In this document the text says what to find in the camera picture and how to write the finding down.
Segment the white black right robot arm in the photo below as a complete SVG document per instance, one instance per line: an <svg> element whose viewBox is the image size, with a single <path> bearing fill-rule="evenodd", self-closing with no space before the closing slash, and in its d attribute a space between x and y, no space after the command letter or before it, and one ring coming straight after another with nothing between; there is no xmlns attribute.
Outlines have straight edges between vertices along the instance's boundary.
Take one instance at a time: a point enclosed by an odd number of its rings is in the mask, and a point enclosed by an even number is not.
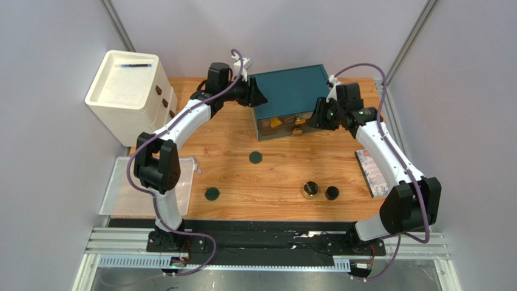
<svg viewBox="0 0 517 291"><path fill-rule="evenodd" d="M308 125L315 129L343 127L369 152L379 168L389 194L379 212L355 223L361 241L384 238L414 229L428 230L438 216L442 186L409 161L391 138L374 107L365 107L355 82L337 82L329 95L317 98Z"/></svg>

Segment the orange tube white cap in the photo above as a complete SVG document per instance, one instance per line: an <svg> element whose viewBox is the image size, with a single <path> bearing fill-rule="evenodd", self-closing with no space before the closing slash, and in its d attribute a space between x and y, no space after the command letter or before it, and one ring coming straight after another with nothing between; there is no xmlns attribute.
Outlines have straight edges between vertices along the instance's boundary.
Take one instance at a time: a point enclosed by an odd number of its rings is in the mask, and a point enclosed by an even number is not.
<svg viewBox="0 0 517 291"><path fill-rule="evenodd" d="M279 118L271 118L269 120L271 128L279 127L283 124L283 122Z"/></svg>

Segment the gold rim powder jar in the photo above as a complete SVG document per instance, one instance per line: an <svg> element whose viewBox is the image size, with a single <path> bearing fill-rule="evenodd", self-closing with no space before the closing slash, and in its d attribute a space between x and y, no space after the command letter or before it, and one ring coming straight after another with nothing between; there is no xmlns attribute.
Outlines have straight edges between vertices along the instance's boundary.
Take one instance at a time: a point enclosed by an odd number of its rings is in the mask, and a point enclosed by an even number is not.
<svg viewBox="0 0 517 291"><path fill-rule="evenodd" d="M302 195L306 199L314 199L319 194L319 185L314 181L307 181L303 185Z"/></svg>

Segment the clear acrylic drawer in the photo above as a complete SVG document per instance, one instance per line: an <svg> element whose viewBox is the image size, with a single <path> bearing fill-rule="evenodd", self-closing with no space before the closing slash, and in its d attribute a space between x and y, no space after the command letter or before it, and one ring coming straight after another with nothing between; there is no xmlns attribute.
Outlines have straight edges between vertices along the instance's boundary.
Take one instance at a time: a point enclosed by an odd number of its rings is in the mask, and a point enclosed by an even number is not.
<svg viewBox="0 0 517 291"><path fill-rule="evenodd" d="M312 128L310 126L307 126L306 124L287 126L287 127L276 127L276 128L270 128L270 129L258 131L257 140L258 141L267 141L267 140L271 140L271 139L284 138L284 137L294 136L294 135L303 135L303 134L314 133L314 132L318 132L318 131L320 131L320 129Z"/></svg>
<svg viewBox="0 0 517 291"><path fill-rule="evenodd" d="M271 118L279 118L283 122L283 124L279 127L287 127L287 126L306 124L311 116L312 116L311 112L303 112L303 113L296 113L293 115L276 116L276 117L271 117ZM270 126L269 120L271 118L258 119L257 120L258 130L270 129L271 126Z"/></svg>

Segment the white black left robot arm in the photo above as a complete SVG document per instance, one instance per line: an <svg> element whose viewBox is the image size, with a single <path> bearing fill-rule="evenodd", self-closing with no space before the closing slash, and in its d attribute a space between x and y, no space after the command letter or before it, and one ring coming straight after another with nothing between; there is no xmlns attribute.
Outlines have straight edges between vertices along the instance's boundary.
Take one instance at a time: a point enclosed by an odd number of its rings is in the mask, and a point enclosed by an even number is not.
<svg viewBox="0 0 517 291"><path fill-rule="evenodd" d="M133 156L133 175L152 195L156 213L155 230L149 239L154 246L178 250L186 234L175 188L180 180L179 150L201 125L235 101L245 107L257 107L268 100L259 90L255 78L249 77L249 58L239 59L233 67L214 62L207 78L200 83L184 109L153 134L141 133Z"/></svg>

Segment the black round jar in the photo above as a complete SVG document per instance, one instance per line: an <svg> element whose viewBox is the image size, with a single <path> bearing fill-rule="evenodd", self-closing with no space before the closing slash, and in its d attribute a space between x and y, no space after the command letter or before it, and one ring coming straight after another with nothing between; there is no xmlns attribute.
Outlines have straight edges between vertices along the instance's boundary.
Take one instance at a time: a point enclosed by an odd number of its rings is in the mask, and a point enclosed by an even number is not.
<svg viewBox="0 0 517 291"><path fill-rule="evenodd" d="M339 197L339 189L335 186L329 186L325 190L325 198L329 201L334 201Z"/></svg>

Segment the dark green round compact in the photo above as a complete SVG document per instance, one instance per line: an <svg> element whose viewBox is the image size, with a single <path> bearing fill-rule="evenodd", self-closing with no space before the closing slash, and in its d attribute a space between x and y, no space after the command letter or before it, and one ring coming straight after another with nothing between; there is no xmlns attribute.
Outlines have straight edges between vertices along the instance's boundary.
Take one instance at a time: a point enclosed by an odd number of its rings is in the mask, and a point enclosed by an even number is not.
<svg viewBox="0 0 517 291"><path fill-rule="evenodd" d="M253 164L258 164L263 161L263 155L258 151L253 151L249 154L249 161Z"/></svg>
<svg viewBox="0 0 517 291"><path fill-rule="evenodd" d="M206 189L204 196L208 201L215 201L219 198L220 191L216 187L210 187Z"/></svg>

